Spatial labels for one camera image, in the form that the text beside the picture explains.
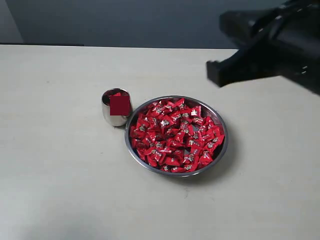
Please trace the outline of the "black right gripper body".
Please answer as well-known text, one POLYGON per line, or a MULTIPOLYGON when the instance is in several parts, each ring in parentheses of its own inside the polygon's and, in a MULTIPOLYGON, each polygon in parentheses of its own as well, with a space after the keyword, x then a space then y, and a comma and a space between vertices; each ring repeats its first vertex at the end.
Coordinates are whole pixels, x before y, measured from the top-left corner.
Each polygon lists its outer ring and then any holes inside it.
POLYGON ((252 79, 283 76, 320 93, 320 16, 284 15, 273 20, 238 53, 252 57, 252 79))

